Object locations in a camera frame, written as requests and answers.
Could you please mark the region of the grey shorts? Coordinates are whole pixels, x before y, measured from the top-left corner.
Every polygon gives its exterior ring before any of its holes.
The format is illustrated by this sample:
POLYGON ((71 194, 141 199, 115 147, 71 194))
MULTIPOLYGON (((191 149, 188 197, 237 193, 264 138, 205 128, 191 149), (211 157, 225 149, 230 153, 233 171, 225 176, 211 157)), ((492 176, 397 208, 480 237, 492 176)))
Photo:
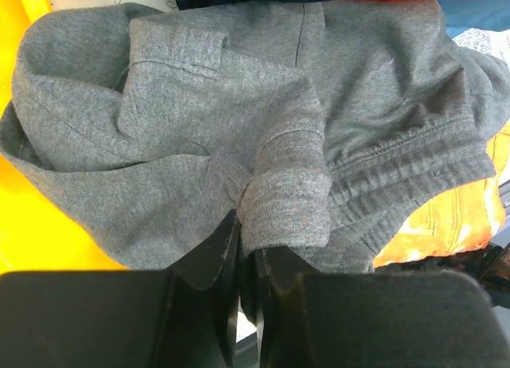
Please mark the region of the grey shorts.
POLYGON ((114 260, 165 268, 235 210, 242 252, 370 272, 432 197, 494 175, 509 70, 437 0, 60 10, 22 38, 1 152, 114 260))

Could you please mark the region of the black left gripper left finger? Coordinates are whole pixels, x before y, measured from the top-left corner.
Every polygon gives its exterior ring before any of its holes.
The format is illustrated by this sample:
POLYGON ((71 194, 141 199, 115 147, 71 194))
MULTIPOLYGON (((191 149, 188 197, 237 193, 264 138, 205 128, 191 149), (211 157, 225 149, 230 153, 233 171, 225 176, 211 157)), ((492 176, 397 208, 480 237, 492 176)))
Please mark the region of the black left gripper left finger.
POLYGON ((162 270, 2 275, 2 366, 232 366, 239 230, 229 212, 162 270))

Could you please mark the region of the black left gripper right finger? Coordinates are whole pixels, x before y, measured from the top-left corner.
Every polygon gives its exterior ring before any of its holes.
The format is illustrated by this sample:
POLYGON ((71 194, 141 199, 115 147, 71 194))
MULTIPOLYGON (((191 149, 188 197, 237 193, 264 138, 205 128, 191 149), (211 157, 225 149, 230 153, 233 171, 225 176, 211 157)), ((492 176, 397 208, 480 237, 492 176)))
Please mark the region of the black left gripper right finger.
POLYGON ((455 272, 327 274, 256 251, 263 367, 502 367, 487 296, 455 272))

